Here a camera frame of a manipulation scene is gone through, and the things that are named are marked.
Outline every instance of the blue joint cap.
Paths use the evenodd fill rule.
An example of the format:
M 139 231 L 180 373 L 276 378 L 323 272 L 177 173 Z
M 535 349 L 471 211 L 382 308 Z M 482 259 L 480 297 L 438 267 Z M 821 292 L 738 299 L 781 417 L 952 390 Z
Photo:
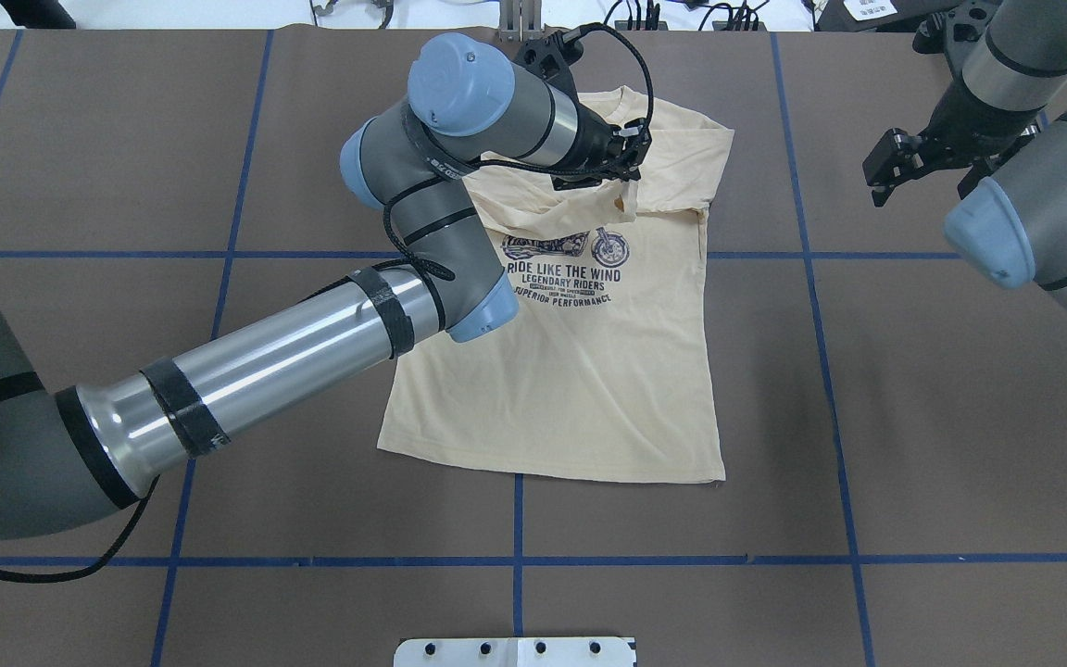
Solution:
M 423 46 L 411 64 L 411 109 L 431 130 L 468 137 L 488 130 L 513 100 L 513 65 L 494 46 L 448 32 Z
M 465 318 L 448 328 L 447 333 L 457 343 L 467 343 L 508 324 L 516 317 L 516 295 L 513 295 L 513 286 L 509 284 L 509 275 L 501 273 L 488 296 Z
M 365 172 L 361 169 L 361 141 L 365 136 L 365 128 L 373 120 L 367 120 L 365 125 L 361 126 L 360 130 L 353 131 L 352 137 L 348 141 L 345 141 L 344 147 L 340 148 L 340 176 L 344 178 L 344 186 L 347 186 L 348 190 L 352 190 L 352 194 L 355 194 L 356 198 L 361 200 L 361 204 L 377 208 L 377 210 L 383 210 L 385 204 L 378 202 L 372 190 L 368 189 L 368 181 L 365 181 Z
M 994 178 L 980 180 L 944 217 L 944 239 L 999 287 L 1013 290 L 1036 275 L 1029 233 Z

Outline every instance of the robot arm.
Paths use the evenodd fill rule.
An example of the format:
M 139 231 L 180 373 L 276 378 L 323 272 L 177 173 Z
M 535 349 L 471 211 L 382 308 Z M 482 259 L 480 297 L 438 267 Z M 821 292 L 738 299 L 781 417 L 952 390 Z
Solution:
M 648 120 L 625 130 L 577 101 L 568 65 L 589 30 L 604 29 L 526 44 L 521 66 L 461 34 L 432 38 L 411 67 L 407 98 L 348 140 L 345 182 L 384 208 L 403 261 L 357 270 L 121 383 L 55 396 L 0 313 L 0 539 L 109 515 L 166 470 L 415 342 L 444 329 L 469 340 L 515 316 L 507 275 L 459 179 L 488 164 L 478 160 L 484 150 L 552 172 L 558 187 L 639 177 Z
M 863 164 L 867 185 L 883 206 L 902 182 L 969 165 L 945 239 L 996 284 L 1034 280 L 1067 308 L 1067 113 L 1035 139 L 1024 134 L 1067 81 L 1067 3 L 972 0 L 944 38 L 967 34 L 957 15 L 968 11 L 993 14 L 986 33 L 973 34 L 964 59 L 951 57 L 953 83 L 922 134 L 885 132 Z

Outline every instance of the metal plate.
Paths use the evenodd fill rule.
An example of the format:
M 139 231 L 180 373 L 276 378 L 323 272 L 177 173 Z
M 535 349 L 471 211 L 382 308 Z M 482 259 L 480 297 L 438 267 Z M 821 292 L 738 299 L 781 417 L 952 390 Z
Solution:
M 508 637 L 466 640 L 407 640 L 394 667 L 479 664 L 488 667 L 635 667 L 631 637 Z

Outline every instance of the t-shirt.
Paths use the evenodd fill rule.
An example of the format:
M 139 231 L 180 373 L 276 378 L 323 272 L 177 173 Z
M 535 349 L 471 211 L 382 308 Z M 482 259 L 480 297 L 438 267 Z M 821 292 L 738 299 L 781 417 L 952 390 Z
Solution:
M 648 102 L 627 88 L 579 99 L 621 126 Z M 733 132 L 655 107 L 639 181 L 556 193 L 544 174 L 504 168 L 463 179 L 521 312 L 399 358 L 378 447 L 582 480 L 726 479 L 702 298 Z

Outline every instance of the brown table surface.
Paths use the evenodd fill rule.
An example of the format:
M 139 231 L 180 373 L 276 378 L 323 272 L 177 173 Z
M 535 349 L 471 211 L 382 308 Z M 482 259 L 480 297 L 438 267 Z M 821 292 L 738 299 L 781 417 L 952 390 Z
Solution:
M 337 156 L 431 35 L 0 32 L 0 305 L 48 387 L 388 254 Z M 384 666 L 514 634 L 635 636 L 657 666 L 1067 664 L 1067 315 L 944 244 L 960 173 L 881 210 L 860 173 L 944 63 L 907 35 L 632 37 L 662 98 L 736 130 L 706 285 L 723 485 L 377 451 L 382 364 L 168 474 L 101 573 L 0 583 L 0 664 Z M 642 88 L 587 49 L 580 89 Z M 85 565 L 124 521 L 0 566 Z

